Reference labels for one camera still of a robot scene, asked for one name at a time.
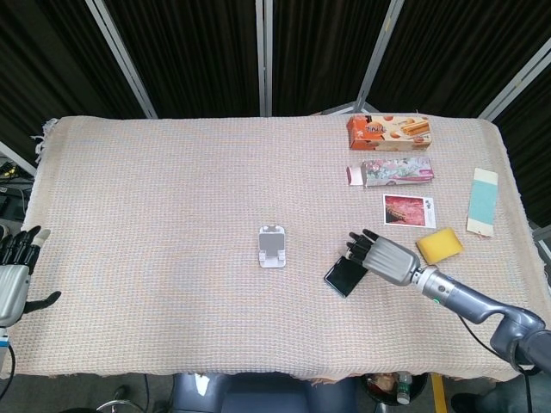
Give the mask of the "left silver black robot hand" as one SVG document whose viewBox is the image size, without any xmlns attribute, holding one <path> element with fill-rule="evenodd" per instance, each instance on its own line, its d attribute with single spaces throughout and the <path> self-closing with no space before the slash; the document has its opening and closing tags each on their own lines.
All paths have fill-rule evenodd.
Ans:
<svg viewBox="0 0 551 413">
<path fill-rule="evenodd" d="M 40 252 L 51 231 L 37 225 L 1 237 L 1 328 L 7 329 L 20 321 L 24 314 L 54 305 L 60 291 L 41 300 L 28 301 L 30 282 Z"/>
</svg>

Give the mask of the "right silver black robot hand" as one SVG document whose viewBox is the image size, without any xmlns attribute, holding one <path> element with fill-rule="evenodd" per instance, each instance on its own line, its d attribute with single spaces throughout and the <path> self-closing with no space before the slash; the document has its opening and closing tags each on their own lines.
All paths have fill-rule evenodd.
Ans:
<svg viewBox="0 0 551 413">
<path fill-rule="evenodd" d="M 380 276 L 395 286 L 411 284 L 414 274 L 421 268 L 419 257 L 411 250 L 364 229 L 362 234 L 349 233 L 343 257 Z"/>
</svg>

